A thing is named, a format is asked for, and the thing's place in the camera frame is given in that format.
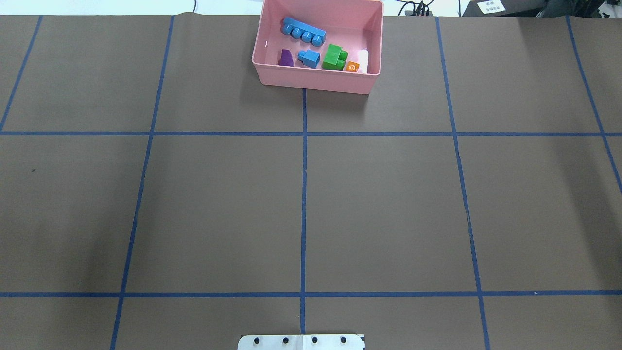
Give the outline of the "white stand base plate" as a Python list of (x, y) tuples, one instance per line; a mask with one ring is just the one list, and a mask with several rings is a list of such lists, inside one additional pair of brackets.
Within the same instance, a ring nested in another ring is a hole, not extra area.
[(285, 334), (247, 335), (240, 338), (238, 350), (364, 350), (364, 335)]

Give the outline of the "black box with white label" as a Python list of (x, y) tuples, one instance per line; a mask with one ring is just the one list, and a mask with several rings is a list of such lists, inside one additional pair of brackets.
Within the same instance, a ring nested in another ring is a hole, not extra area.
[(536, 17), (546, 0), (471, 0), (462, 17)]

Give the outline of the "green two-stud block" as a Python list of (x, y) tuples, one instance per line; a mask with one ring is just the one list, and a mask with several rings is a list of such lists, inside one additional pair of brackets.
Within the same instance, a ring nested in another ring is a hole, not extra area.
[(348, 56), (349, 53), (341, 46), (329, 44), (324, 55), (324, 60), (322, 61), (322, 68), (325, 70), (343, 71), (346, 61), (348, 60)]

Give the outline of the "long blue four-stud block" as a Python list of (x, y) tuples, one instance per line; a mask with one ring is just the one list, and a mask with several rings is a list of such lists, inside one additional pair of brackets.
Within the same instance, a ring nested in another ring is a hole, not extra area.
[(326, 31), (318, 27), (296, 20), (295, 18), (285, 17), (282, 21), (281, 32), (304, 43), (315, 47), (321, 47), (325, 43)]

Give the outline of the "purple sloped block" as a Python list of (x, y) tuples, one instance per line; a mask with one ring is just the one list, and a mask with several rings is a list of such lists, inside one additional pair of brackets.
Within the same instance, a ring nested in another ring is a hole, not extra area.
[(294, 67), (294, 58), (291, 51), (288, 49), (282, 49), (280, 51), (280, 57), (277, 64), (283, 67)]

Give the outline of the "pink plastic box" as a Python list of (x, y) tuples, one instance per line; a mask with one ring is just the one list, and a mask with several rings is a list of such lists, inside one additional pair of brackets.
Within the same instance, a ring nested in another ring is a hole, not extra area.
[(369, 94), (381, 71), (380, 0), (265, 0), (252, 62), (267, 86)]

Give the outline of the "orange block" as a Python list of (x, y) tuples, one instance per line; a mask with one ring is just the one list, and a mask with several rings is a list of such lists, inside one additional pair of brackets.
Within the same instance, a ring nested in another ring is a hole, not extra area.
[(360, 64), (357, 62), (348, 61), (347, 64), (344, 66), (344, 71), (346, 72), (358, 73), (359, 70), (360, 70)]

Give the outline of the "small blue block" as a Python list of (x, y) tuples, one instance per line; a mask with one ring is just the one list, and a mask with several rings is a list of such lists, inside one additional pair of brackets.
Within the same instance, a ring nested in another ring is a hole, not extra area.
[(309, 49), (301, 50), (298, 52), (297, 58), (305, 67), (315, 69), (320, 62), (320, 53)]

